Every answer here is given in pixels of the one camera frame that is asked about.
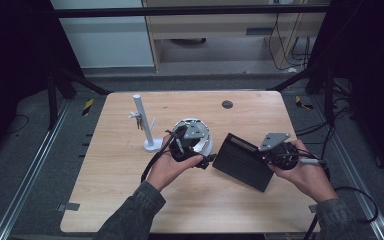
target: white post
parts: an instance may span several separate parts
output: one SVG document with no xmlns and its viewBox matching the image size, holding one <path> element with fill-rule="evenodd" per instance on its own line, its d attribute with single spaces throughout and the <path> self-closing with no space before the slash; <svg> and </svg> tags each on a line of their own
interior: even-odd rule
<svg viewBox="0 0 384 240">
<path fill-rule="evenodd" d="M 148 152 L 154 152 L 161 148 L 163 140 L 162 138 L 153 138 L 151 129 L 149 128 L 148 119 L 146 118 L 145 109 L 143 108 L 142 99 L 139 94 L 133 95 L 133 99 L 135 100 L 136 108 L 138 109 L 138 113 L 142 118 L 142 126 L 145 131 L 146 139 L 144 143 L 144 148 Z"/>
</svg>

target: small black circle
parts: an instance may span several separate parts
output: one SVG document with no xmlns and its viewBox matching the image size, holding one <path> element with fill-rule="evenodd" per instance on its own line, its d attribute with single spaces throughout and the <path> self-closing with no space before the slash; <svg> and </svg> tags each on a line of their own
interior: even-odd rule
<svg viewBox="0 0 384 240">
<path fill-rule="evenodd" d="M 226 108 L 226 109 L 229 109 L 229 108 L 232 108 L 233 107 L 233 103 L 229 100 L 226 100 L 226 101 L 223 101 L 221 103 L 221 105 Z"/>
</svg>

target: hand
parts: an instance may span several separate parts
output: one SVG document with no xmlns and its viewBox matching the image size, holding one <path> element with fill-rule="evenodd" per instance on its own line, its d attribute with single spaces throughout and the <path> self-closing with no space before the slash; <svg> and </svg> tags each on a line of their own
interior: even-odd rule
<svg viewBox="0 0 384 240">
<path fill-rule="evenodd" d="M 298 150 L 307 151 L 301 140 L 291 142 Z M 332 185 L 326 177 L 323 168 L 319 164 L 306 164 L 298 162 L 291 170 L 281 170 L 269 165 L 269 168 L 277 176 L 292 182 L 302 193 L 308 195 L 317 203 L 338 198 Z"/>
<path fill-rule="evenodd" d="M 164 137 L 162 146 L 166 144 L 169 138 L 170 135 Z M 194 167 L 201 162 L 203 158 L 201 155 L 197 155 L 190 157 L 185 161 L 177 162 L 171 156 L 168 147 L 164 151 L 167 152 L 163 153 L 163 155 L 161 155 L 161 157 L 154 163 L 147 179 L 147 181 L 160 192 L 163 188 L 173 182 L 183 171 Z"/>
</svg>

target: white round base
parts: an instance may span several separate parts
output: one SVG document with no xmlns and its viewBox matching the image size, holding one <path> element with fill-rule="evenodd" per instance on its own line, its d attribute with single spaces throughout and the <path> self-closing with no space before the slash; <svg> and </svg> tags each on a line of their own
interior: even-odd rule
<svg viewBox="0 0 384 240">
<path fill-rule="evenodd" d="M 145 140 L 143 143 L 143 147 L 147 152 L 157 152 L 158 150 L 161 149 L 163 145 L 163 139 L 162 138 L 153 138 L 154 145 L 149 146 L 148 140 Z"/>
</svg>

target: forearm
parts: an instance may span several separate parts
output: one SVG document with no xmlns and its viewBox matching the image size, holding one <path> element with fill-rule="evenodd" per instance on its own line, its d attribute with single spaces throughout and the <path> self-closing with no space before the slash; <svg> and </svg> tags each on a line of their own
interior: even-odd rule
<svg viewBox="0 0 384 240">
<path fill-rule="evenodd" d="M 147 239 L 152 220 L 164 204 L 161 194 L 145 181 L 108 218 L 94 239 Z"/>
<path fill-rule="evenodd" d="M 321 239 L 363 239 L 357 233 L 356 220 L 341 199 L 324 201 L 317 205 Z"/>
</svg>

